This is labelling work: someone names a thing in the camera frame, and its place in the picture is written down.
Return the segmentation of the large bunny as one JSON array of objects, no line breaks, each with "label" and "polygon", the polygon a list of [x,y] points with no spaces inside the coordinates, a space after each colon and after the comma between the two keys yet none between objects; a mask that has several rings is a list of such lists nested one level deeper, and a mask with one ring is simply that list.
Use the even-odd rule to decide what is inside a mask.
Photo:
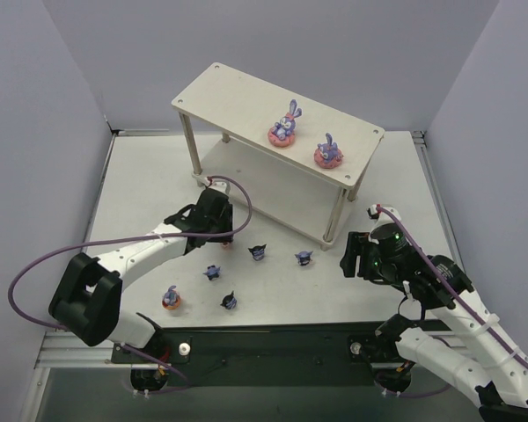
[{"label": "large bunny", "polygon": [[292,99],[288,112],[268,130],[268,141],[277,148],[292,145],[296,137],[296,119],[301,115],[302,109],[297,105],[297,101]]}]

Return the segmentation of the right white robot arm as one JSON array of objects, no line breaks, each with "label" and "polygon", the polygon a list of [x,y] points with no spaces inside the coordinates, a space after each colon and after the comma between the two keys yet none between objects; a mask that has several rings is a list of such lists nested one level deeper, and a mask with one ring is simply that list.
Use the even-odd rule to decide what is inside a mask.
[{"label": "right white robot arm", "polygon": [[369,232],[348,233],[341,270],[347,278],[393,287],[420,303],[467,349],[463,355],[397,313],[375,331],[371,359],[401,358],[380,384],[394,394],[408,368],[419,364],[467,397],[485,421],[528,421],[528,356],[490,312],[463,270],[443,255],[427,255],[401,223],[383,215]]}]

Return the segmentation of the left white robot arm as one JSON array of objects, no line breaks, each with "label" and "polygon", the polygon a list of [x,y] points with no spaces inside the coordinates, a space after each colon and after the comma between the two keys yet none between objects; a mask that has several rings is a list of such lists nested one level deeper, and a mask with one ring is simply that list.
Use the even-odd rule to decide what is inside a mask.
[{"label": "left white robot arm", "polygon": [[148,317],[121,308],[124,290],[144,275],[175,258],[231,236],[232,204],[227,193],[202,191],[195,204],[164,219],[147,240],[91,257],[73,257],[48,306],[48,313],[88,346],[110,340],[145,348],[158,328]]}]

